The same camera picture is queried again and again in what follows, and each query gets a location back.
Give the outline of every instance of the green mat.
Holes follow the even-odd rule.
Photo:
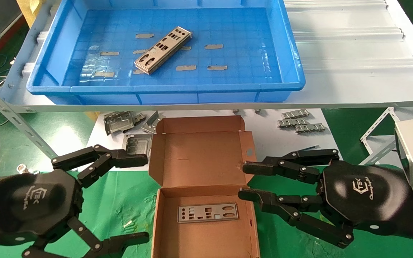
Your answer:
[[[252,188],[282,195],[308,195],[314,186],[282,177],[255,176]],[[154,208],[158,184],[144,172],[108,172],[93,186],[84,189],[80,220],[99,239],[114,235],[147,231],[152,237]],[[346,249],[336,248],[288,226],[278,216],[256,210],[257,229],[262,258],[412,258],[413,240],[382,237],[354,231],[355,241]],[[151,241],[129,247],[125,258],[149,258]],[[19,258],[29,244],[0,247],[0,258]],[[82,257],[88,246],[72,231],[46,251],[71,258]]]

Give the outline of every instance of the metal bolt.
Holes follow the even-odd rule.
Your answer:
[[[20,165],[18,165],[18,166],[17,166],[17,172],[18,172],[19,174],[30,173],[30,172],[28,171],[27,166],[26,166],[25,164],[20,164]]]

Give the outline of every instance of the white shelf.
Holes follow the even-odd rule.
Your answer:
[[[286,0],[307,83],[284,103],[55,105],[45,96],[28,93],[29,73],[22,76],[25,64],[36,60],[38,42],[43,42],[39,33],[49,30],[53,16],[45,14],[53,2],[42,7],[0,88],[0,97],[18,113],[413,106],[413,26],[397,0]]]

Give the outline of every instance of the metal shelf frame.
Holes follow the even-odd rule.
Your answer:
[[[47,0],[0,87],[0,111],[48,157],[52,148],[20,113],[413,106],[413,25],[397,0],[285,0],[306,85],[284,103],[160,106],[55,105],[26,82],[59,0]]]
[[[388,115],[391,116],[395,123],[399,121],[405,121],[409,119],[413,119],[413,108],[395,108],[389,107],[387,108],[377,120],[372,124],[369,129],[363,134],[360,138],[360,141],[366,147],[366,150],[369,153],[369,156],[366,157],[360,165],[372,165],[377,164],[379,165],[379,161],[388,155],[393,149],[396,149],[396,139],[395,135],[382,135],[380,137],[373,137],[370,134],[374,131],[377,126],[387,117]]]

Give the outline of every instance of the blue plastic tray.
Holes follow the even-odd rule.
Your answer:
[[[192,31],[191,50],[178,51],[152,75],[134,74],[141,53],[133,51],[150,48],[176,26]],[[154,37],[136,38],[147,33]],[[177,71],[181,65],[197,68]],[[304,85],[281,0],[63,0],[27,89],[56,104],[157,105],[282,102]]]

